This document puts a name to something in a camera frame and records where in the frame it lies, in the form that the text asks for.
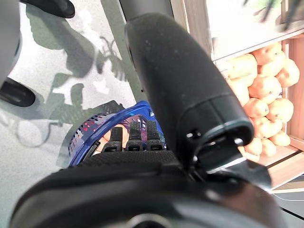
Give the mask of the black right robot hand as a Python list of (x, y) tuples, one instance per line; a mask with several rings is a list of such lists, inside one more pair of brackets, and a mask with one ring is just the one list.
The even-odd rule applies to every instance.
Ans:
[(238, 150), (254, 138), (243, 107), (173, 19), (125, 25), (148, 100), (76, 130), (66, 169), (17, 202), (11, 228), (284, 228), (265, 166)]

